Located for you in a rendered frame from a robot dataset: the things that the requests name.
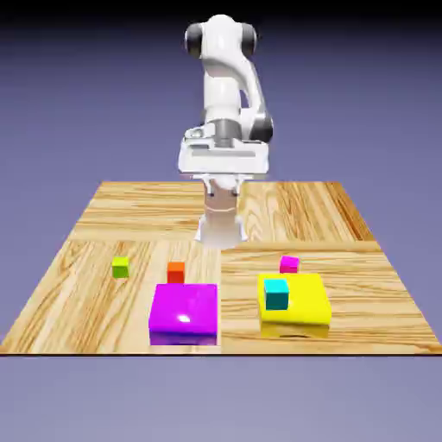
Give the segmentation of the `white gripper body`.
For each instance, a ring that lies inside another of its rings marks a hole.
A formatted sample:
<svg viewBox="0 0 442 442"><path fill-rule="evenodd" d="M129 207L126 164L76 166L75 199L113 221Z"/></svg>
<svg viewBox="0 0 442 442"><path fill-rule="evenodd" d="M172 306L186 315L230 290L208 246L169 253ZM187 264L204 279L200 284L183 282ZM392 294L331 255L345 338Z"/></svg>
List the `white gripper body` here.
<svg viewBox="0 0 442 442"><path fill-rule="evenodd" d="M268 144L234 139L232 147L216 147L212 138L183 140L178 169L187 175L263 175L269 170Z"/></svg>

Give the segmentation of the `small orange cube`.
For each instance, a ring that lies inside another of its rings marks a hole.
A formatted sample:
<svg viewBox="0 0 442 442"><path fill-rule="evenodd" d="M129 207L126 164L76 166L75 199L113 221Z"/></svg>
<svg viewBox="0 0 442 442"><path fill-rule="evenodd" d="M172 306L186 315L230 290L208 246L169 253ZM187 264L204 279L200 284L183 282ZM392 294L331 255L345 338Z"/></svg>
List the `small orange cube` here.
<svg viewBox="0 0 442 442"><path fill-rule="evenodd" d="M183 284L185 282L185 263L169 262L167 264L167 283Z"/></svg>

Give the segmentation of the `small cyan cube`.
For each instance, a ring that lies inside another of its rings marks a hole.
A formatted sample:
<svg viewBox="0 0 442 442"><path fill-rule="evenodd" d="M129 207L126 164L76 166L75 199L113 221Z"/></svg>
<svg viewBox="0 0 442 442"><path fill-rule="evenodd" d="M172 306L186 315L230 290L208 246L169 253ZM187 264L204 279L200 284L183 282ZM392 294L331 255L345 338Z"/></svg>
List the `small cyan cube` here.
<svg viewBox="0 0 442 442"><path fill-rule="evenodd" d="M287 310L289 302L289 286L286 279L264 280L265 307L267 310Z"/></svg>

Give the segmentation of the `small green cube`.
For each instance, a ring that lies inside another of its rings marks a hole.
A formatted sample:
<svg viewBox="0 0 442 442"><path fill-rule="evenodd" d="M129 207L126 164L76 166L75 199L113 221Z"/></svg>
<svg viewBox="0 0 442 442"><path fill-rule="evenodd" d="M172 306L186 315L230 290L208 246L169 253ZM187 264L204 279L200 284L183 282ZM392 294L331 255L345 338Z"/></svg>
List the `small green cube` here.
<svg viewBox="0 0 442 442"><path fill-rule="evenodd" d="M129 277L129 258L127 256L115 256L111 262L112 277L126 279Z"/></svg>

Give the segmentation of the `large magenta box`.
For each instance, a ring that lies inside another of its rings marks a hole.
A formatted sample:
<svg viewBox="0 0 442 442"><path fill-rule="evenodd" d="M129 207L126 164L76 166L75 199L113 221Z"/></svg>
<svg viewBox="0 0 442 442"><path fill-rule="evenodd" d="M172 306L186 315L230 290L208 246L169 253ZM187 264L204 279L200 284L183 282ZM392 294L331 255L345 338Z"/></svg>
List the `large magenta box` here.
<svg viewBox="0 0 442 442"><path fill-rule="evenodd" d="M216 345L218 286L157 284L148 318L151 345Z"/></svg>

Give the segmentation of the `large yellow box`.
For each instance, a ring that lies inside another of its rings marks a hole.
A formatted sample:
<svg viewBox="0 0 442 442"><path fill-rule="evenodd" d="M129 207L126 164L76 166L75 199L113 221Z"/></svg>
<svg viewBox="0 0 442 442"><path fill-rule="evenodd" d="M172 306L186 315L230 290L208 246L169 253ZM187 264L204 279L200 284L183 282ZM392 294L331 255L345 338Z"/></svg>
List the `large yellow box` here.
<svg viewBox="0 0 442 442"><path fill-rule="evenodd" d="M287 310L265 307L264 280L286 279L289 286ZM318 274L259 274L257 299L261 334L266 338L326 338L332 319L332 307Z"/></svg>

